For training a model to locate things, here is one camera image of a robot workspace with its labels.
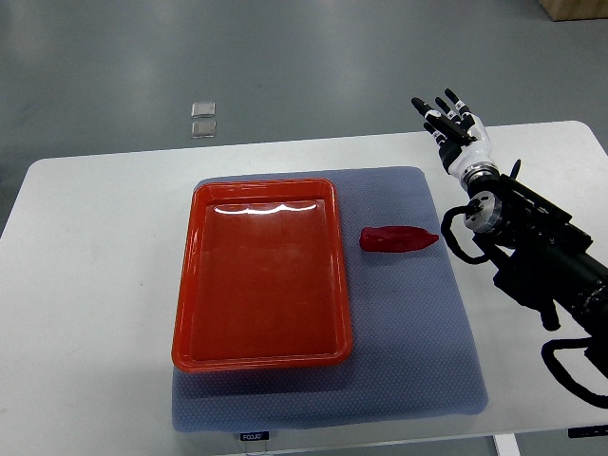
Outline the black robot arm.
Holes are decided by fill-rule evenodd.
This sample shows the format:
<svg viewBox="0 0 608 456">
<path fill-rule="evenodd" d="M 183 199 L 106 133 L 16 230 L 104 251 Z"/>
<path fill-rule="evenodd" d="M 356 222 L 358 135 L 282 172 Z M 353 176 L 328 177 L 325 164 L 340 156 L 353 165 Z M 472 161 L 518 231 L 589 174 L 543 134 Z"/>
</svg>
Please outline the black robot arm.
<svg viewBox="0 0 608 456">
<path fill-rule="evenodd" d="M 560 328 L 558 308 L 572 316 L 586 337 L 546 342 L 542 361 L 566 390 L 604 409 L 606 396 L 578 383 L 556 353 L 581 350 L 601 374 L 607 372 L 607 268 L 588 254 L 591 237 L 571 224 L 568 213 L 518 182 L 518 172 L 476 168 L 465 179 L 469 202 L 444 214 L 442 236 L 463 262 L 492 262 L 494 285 L 537 311 L 546 330 Z"/>
</svg>

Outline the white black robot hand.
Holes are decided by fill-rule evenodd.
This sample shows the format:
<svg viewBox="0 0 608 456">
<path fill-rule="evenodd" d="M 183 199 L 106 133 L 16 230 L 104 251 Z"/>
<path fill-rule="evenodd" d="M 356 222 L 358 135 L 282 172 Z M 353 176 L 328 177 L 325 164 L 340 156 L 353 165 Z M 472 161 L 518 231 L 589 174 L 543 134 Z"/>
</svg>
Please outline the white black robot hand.
<svg viewBox="0 0 608 456">
<path fill-rule="evenodd" d="M 438 108 L 420 98 L 413 97 L 414 109 L 424 119 L 423 127 L 439 147 L 438 153 L 446 172 L 465 184 L 474 169 L 487 168 L 496 173 L 491 159 L 489 135 L 479 116 L 451 89 L 446 88 L 444 98 L 436 97 Z"/>
</svg>

